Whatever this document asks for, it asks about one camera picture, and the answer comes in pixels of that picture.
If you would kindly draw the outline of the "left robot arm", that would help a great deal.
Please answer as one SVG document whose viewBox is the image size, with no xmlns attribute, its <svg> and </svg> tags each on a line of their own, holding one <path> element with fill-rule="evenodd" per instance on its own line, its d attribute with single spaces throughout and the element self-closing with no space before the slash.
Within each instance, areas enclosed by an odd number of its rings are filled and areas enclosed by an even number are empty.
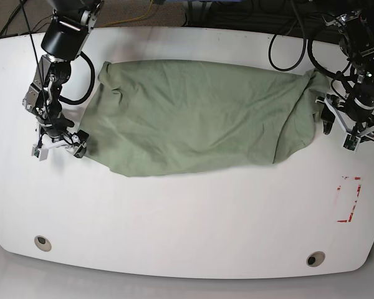
<svg viewBox="0 0 374 299">
<path fill-rule="evenodd" d="M 334 92 L 320 97 L 324 134 L 335 121 L 345 132 L 344 148 L 354 150 L 360 143 L 374 142 L 374 1 L 314 1 L 315 13 L 323 24 L 307 34 L 302 14 L 295 1 L 292 9 L 302 31 L 302 53 L 313 66 L 332 82 L 340 82 L 345 95 Z M 313 42 L 325 28 L 334 26 L 341 35 L 340 50 L 348 65 L 343 71 L 331 72 L 320 65 L 313 54 Z"/>
</svg>

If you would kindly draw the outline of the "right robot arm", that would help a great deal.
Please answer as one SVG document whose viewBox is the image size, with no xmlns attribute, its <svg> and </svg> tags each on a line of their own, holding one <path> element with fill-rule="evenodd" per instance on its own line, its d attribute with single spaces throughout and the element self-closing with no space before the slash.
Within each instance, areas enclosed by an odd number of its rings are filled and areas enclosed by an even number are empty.
<svg viewBox="0 0 374 299">
<path fill-rule="evenodd" d="M 41 47 L 45 54 L 36 60 L 34 79 L 22 101 L 23 107 L 37 119 L 38 141 L 32 155 L 43 161 L 49 150 L 65 148 L 76 158 L 87 151 L 89 134 L 83 130 L 70 132 L 74 122 L 62 112 L 63 104 L 77 106 L 92 94 L 95 69 L 82 51 L 97 21 L 103 1 L 50 1 L 53 16 L 44 34 Z M 71 63 L 83 58 L 90 69 L 90 83 L 85 95 L 78 100 L 62 96 L 62 86 L 71 76 Z"/>
</svg>

